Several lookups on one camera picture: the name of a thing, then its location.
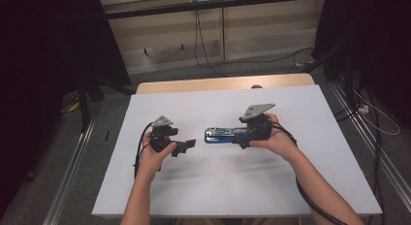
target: white table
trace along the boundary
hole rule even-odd
[[[143,128],[160,115],[178,128],[172,140],[194,148],[166,158],[151,186],[151,215],[164,217],[275,217],[310,214],[287,162],[268,150],[208,145],[207,127],[238,127],[249,105],[269,110],[299,148],[359,215],[381,213],[318,85],[263,89],[137,94],[131,99],[92,214],[122,216],[133,184]]]

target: hand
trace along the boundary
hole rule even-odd
[[[155,173],[160,169],[163,160],[175,150],[177,144],[171,143],[161,152],[157,153],[149,144],[150,136],[151,132],[147,132],[142,138],[142,146],[145,147],[142,150],[137,176],[147,177],[150,181],[153,181]]]
[[[265,116],[267,116],[270,121],[279,123],[276,115],[265,113]],[[268,140],[251,141],[249,144],[255,147],[267,148],[287,161],[290,159],[293,150],[297,149],[297,146],[290,140],[287,134],[275,128],[271,129],[271,136]]]

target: person's left hand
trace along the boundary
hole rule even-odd
[[[163,160],[175,150],[177,144],[171,143],[161,152],[157,153],[149,144],[150,136],[151,132],[147,132],[142,138],[142,146],[145,147],[142,150],[137,177],[147,177],[150,181],[153,181],[155,173],[160,169]]]

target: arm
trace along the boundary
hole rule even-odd
[[[266,116],[278,123],[275,115]],[[250,145],[265,147],[288,161],[296,173],[301,187],[318,207],[347,224],[363,224],[348,203],[327,183],[308,158],[290,138],[278,129],[272,129],[266,141],[251,141]],[[316,211],[311,210],[317,224],[332,224]]]
[[[142,139],[142,146],[148,145],[147,132]],[[150,145],[142,150],[142,158],[139,170],[134,180],[133,188],[124,211],[121,225],[150,223],[150,186],[154,180],[155,173],[160,169],[163,160],[175,150],[176,143],[171,143],[160,153],[154,151]]]

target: white tabletop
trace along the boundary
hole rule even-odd
[[[270,113],[298,141],[325,179],[359,215],[381,210],[318,85],[132,96],[92,214],[121,216],[133,184],[143,128],[160,115],[174,122],[172,140],[196,146],[168,157],[151,186],[151,214],[166,217],[273,217],[310,214],[295,175],[261,148],[208,145],[207,127],[241,127],[250,105],[275,103]]]

